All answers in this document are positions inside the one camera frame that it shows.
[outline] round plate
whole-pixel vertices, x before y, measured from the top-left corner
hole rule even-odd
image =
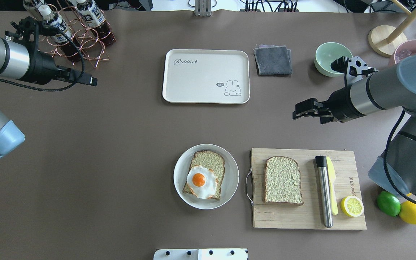
[[[219,200],[199,199],[193,194],[183,193],[184,185],[187,182],[187,174],[189,174],[190,170],[190,162],[194,157],[194,153],[203,150],[213,151],[224,158],[224,168],[226,171],[221,184],[221,199]],[[173,176],[174,186],[180,198],[197,209],[215,209],[228,202],[237,190],[238,178],[238,166],[232,155],[214,144],[199,144],[185,151],[176,163]]]

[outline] egg yolk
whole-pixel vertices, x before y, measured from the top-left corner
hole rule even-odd
[[[205,176],[201,173],[195,173],[192,177],[192,183],[197,187],[205,185]]]

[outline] metal handle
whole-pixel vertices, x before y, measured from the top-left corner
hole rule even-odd
[[[330,185],[328,181],[328,171],[326,167],[317,168],[317,172],[320,178],[320,191],[322,194],[322,209],[324,213],[324,225],[325,227],[332,227],[332,209],[330,207]]]
[[[253,175],[251,175],[252,172],[253,172],[253,167],[250,167],[250,171],[248,172],[248,174],[246,175],[246,178],[245,178],[245,193],[246,193],[246,196],[248,197],[248,199],[250,200],[251,206],[253,206],[253,199],[248,194],[248,176],[251,176],[251,187],[254,188],[254,186],[253,186]]]

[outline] folded towel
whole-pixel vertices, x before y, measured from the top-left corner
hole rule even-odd
[[[283,76],[293,73],[291,50],[287,46],[259,45],[254,49],[260,76]]]

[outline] fried egg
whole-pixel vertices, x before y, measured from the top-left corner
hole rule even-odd
[[[211,199],[216,193],[218,179],[213,170],[195,165],[188,172],[187,185],[197,198]]]

